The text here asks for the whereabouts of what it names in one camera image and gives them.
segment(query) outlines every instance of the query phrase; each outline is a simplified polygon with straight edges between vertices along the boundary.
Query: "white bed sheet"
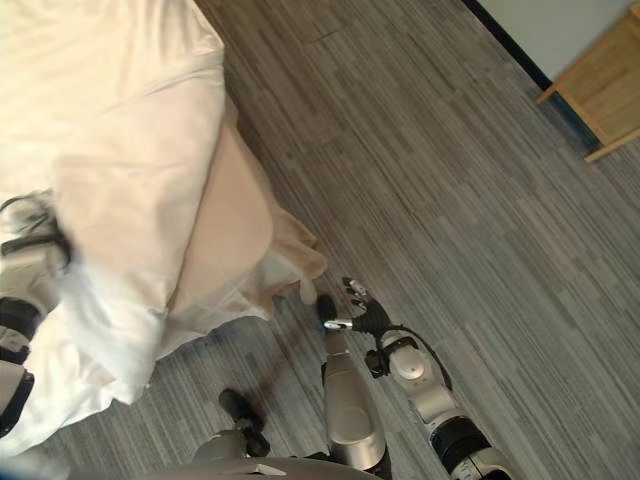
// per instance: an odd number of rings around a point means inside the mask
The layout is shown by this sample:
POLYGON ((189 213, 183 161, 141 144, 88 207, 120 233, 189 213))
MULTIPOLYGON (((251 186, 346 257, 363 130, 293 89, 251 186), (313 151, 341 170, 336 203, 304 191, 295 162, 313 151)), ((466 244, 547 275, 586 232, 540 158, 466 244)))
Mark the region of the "white bed sheet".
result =
POLYGON ((53 189, 76 253, 2 457, 147 384, 225 94, 191 0, 5 1, 0 51, 0 199, 53 189))

